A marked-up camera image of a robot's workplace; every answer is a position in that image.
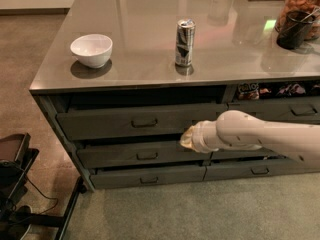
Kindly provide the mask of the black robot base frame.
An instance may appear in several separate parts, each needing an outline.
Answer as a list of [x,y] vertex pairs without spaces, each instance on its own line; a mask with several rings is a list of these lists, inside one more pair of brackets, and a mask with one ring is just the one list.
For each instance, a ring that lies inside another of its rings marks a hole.
[[56,228],[54,240],[64,240],[78,196],[87,189],[79,177],[63,216],[47,215],[48,210],[33,213],[27,205],[17,208],[28,191],[27,182],[45,197],[27,176],[39,153],[29,147],[30,139],[28,133],[0,139],[0,240],[23,240],[32,225]]

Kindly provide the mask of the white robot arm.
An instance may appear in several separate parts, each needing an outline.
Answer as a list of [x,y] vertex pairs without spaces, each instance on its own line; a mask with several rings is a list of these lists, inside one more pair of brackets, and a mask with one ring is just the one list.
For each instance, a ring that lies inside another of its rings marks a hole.
[[319,125],[264,121],[238,110],[191,126],[180,144],[198,153],[265,148],[304,164],[320,163]]

